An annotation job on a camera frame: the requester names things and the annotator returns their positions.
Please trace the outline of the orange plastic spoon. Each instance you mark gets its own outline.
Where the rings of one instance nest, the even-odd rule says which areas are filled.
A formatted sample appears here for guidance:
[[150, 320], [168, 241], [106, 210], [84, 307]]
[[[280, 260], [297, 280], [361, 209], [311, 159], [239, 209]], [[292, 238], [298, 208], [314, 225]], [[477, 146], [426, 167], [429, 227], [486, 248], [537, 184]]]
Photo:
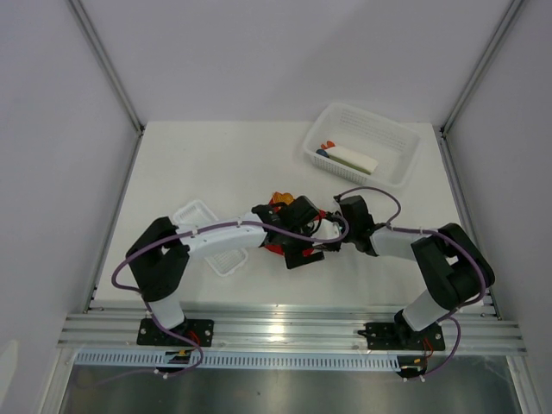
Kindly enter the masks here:
[[295, 200], [295, 197], [289, 192], [274, 192], [271, 198], [270, 204], [276, 207], [283, 207], [291, 204]]

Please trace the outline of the red paper napkin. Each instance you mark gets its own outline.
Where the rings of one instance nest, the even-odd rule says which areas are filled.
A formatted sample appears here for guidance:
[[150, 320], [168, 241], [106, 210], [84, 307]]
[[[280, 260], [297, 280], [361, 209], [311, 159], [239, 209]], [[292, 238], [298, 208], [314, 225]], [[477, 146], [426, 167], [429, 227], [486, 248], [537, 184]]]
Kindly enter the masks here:
[[[282, 207], [275, 207], [275, 210], [278, 211], [280, 210]], [[325, 210], [320, 210], [319, 211], [319, 215], [317, 216], [316, 219], [313, 219], [312, 222], [309, 224], [310, 226], [310, 232], [311, 233], [315, 233], [318, 228], [320, 227], [321, 223], [320, 221], [325, 218], [326, 216], [326, 211]], [[275, 254], [279, 254], [279, 255], [284, 255], [284, 249], [282, 246], [277, 246], [277, 245], [266, 245], [266, 249], [275, 253]], [[314, 248], [308, 248], [308, 249], [305, 249], [302, 253], [302, 255], [304, 257], [309, 257], [311, 255], [313, 255], [315, 253], [315, 249]]]

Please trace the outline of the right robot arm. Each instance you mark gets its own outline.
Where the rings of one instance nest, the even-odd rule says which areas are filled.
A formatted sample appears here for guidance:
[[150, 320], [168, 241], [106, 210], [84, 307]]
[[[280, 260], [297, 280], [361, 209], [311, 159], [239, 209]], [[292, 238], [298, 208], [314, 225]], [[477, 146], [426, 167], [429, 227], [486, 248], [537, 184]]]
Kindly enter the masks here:
[[393, 335], [404, 348], [424, 339], [425, 329], [481, 300], [495, 274], [464, 229], [448, 223], [439, 229], [407, 229], [376, 223], [361, 196], [335, 196], [348, 222], [346, 242], [363, 254], [415, 262], [425, 290], [394, 317]]

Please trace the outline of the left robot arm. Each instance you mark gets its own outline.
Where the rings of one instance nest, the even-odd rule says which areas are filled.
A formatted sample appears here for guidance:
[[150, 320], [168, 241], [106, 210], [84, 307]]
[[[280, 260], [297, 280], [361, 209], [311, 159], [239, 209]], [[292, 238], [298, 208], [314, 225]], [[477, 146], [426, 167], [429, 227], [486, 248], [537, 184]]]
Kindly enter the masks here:
[[177, 298], [185, 269], [191, 261], [250, 248], [277, 247], [287, 268], [300, 267], [323, 256], [314, 252], [340, 234], [305, 196], [291, 203], [257, 204], [228, 220], [202, 226], [177, 224], [170, 217], [156, 218], [134, 242], [124, 262], [113, 273], [112, 283], [125, 266], [165, 343], [181, 343], [187, 334], [187, 317]]

